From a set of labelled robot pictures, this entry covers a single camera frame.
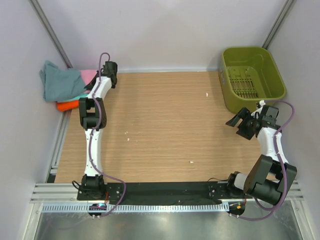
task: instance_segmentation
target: wood grain surface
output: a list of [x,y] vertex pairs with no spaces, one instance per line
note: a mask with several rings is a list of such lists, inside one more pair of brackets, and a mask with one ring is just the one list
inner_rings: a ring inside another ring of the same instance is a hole
[[[248,174],[260,156],[257,139],[225,125],[218,72],[123,73],[104,99],[101,162],[125,182],[187,182]],[[56,183],[81,181],[86,139],[71,113]]]

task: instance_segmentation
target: green basket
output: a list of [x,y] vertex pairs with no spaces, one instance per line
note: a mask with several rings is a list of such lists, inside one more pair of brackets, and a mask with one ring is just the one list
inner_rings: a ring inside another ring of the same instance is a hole
[[226,108],[236,114],[256,110],[260,100],[282,99],[286,87],[271,54],[262,47],[231,47],[222,54],[219,71]]

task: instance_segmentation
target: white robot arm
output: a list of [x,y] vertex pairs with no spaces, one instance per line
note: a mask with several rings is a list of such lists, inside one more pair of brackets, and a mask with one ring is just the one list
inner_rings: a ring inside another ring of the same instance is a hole
[[86,138],[86,164],[84,176],[78,191],[78,200],[102,199],[106,194],[106,186],[101,175],[101,140],[103,128],[107,125],[107,115],[104,106],[104,98],[111,88],[117,84],[118,65],[112,61],[106,61],[99,74],[93,78],[85,88],[91,90],[87,97],[79,99],[80,123],[84,128]]
[[[95,98],[100,98],[104,99],[107,92],[109,89],[112,87],[112,82],[110,77],[102,76],[101,77],[101,82],[100,85],[98,86],[98,81],[94,85],[93,89],[91,92],[88,94],[86,97],[87,99],[92,100],[92,94],[95,89],[97,91],[95,92]],[[85,164],[85,170],[84,174],[90,177],[95,177],[96,175],[100,175],[93,167],[90,162],[89,158],[89,147],[91,148],[91,157],[92,157],[92,162],[100,172],[102,172],[102,165],[101,165],[101,139],[103,135],[103,128],[100,129],[95,129],[92,131],[91,128],[88,128],[84,131],[85,133],[85,138],[86,138],[86,164]],[[92,134],[92,141],[91,141],[91,146],[89,146],[89,141],[90,141],[90,134]]]
[[[226,123],[228,126],[235,127],[238,121],[242,119],[236,133],[248,140],[255,135],[261,148],[261,156],[251,172],[248,175],[237,171],[232,173],[229,176],[227,187],[231,192],[245,193],[272,205],[276,205],[284,191],[284,175],[278,154],[286,169],[287,191],[290,189],[297,175],[297,168],[288,163],[283,153],[281,132],[276,134],[280,128],[279,125],[276,125],[279,109],[266,105],[264,101],[260,101],[257,104],[257,108],[256,111],[250,113],[250,111],[244,107],[234,118]],[[278,151],[276,151],[274,145],[275,134]],[[275,175],[275,178],[278,179],[279,182],[268,180],[267,176],[269,173]]]

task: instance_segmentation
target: teal towel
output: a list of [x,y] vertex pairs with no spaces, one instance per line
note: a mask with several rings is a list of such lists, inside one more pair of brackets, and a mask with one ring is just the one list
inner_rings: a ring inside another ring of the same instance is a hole
[[74,68],[60,70],[47,60],[44,69],[40,71],[40,77],[44,85],[43,98],[46,102],[65,101],[85,92],[81,72]]
[[67,99],[67,100],[61,100],[57,101],[58,103],[66,103],[66,102],[71,102],[75,100],[79,100],[79,98],[86,98],[88,96],[88,93],[80,94],[79,96],[75,96],[73,98]]

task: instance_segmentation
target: white wall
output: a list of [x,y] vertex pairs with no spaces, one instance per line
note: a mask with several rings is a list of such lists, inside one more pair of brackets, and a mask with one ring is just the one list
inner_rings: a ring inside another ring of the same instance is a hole
[[45,60],[65,68],[27,0],[0,1],[0,239],[25,227],[37,182],[44,182],[61,113],[43,99]]
[[108,51],[122,71],[217,69],[230,46],[261,46],[285,0],[39,0],[75,68]]
[[[296,115],[283,131],[286,158],[297,166],[298,181],[320,229],[320,1],[296,1],[269,50],[287,88]],[[289,116],[282,104],[280,119]]]

